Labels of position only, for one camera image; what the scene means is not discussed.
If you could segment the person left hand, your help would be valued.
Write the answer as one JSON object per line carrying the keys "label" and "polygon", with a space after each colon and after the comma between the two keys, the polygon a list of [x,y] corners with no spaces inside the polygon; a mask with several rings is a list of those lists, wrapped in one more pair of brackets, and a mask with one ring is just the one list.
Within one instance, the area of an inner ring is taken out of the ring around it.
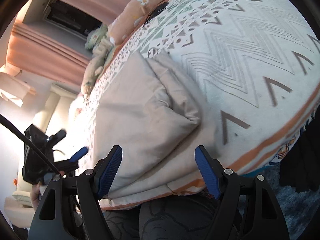
{"label": "person left hand", "polygon": [[40,181],[31,187],[30,201],[34,211],[36,211],[39,205],[40,196],[42,195],[41,191],[44,191],[45,189],[46,189],[46,186],[42,185]]}

